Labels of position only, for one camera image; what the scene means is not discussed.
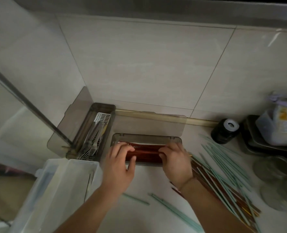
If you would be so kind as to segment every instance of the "glass jar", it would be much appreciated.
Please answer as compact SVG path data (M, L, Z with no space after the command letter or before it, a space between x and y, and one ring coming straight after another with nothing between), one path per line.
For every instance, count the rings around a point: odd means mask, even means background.
M287 177L287 159L283 156L270 156L253 164L255 175L264 182L276 182Z
M287 211L287 180L263 185L260 188L260 196L271 208Z

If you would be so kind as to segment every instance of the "forearm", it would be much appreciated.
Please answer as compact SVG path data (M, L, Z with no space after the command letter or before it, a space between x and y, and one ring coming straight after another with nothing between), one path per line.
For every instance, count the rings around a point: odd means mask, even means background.
M181 193L192 207L206 233L251 233L225 206L196 179L187 182Z
M110 192L98 188L54 233L96 232L115 201Z

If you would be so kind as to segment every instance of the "hand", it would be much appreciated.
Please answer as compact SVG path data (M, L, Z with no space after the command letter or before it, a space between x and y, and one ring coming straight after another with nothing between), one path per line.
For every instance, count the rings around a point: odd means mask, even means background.
M165 175L180 190L193 177L188 152L181 143L168 143L159 152Z
M126 169L125 157L128 151L134 150L134 147L125 142L110 148L106 155L103 182L100 186L104 193L117 199L129 187L135 174L136 156L131 158L128 169Z

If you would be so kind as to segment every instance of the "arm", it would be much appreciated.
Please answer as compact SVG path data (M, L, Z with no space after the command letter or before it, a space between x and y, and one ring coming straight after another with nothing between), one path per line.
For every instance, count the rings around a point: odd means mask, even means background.
M134 178L136 156L132 157L126 169L125 157L128 151L134 151L134 148L125 142L110 148L105 160L101 186L54 233L97 231L106 213Z
M188 201L206 233L252 233L193 178L190 157L182 144L169 143L159 151L166 176Z

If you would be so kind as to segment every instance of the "white countertop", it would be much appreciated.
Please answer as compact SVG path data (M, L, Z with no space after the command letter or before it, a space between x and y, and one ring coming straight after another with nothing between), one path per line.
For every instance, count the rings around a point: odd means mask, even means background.
M181 139L186 150L198 157L200 157L199 152L203 153L210 165L225 177L201 147L201 144L207 142L199 137L199 133L210 136L210 131L211 128L208 127L185 125ZM252 164L258 157L242 153L236 139L225 146L241 155L228 153L234 161L247 171L252 179L255 191L246 191L246 194L253 204L262 211L260 217L258 217L258 224L262 233L287 233L287 213L270 208L259 197L258 189L263 182L252 171ZM126 193L143 199L149 202L150 205L146 206L121 196L115 207L107 213L98 232L195 232L163 205L147 195L151 192L156 194L199 223L188 202L174 192L171 187L172 185L161 167L136 166L134 180Z

